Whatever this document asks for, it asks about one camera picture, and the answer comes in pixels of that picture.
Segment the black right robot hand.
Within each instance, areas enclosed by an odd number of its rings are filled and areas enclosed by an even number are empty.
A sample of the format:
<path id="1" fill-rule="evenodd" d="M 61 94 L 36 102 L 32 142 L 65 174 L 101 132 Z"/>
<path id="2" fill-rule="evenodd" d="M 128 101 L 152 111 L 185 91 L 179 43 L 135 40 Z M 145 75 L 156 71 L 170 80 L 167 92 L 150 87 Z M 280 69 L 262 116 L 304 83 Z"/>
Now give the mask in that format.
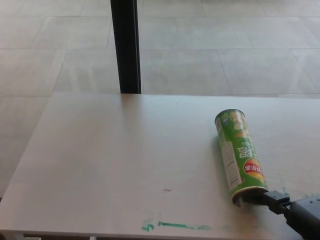
<path id="1" fill-rule="evenodd" d="M 277 215 L 284 215 L 286 224 L 305 240 L 320 238 L 320 196 L 314 195 L 292 201 L 278 191 L 263 193 L 259 205 L 267 206 Z"/>

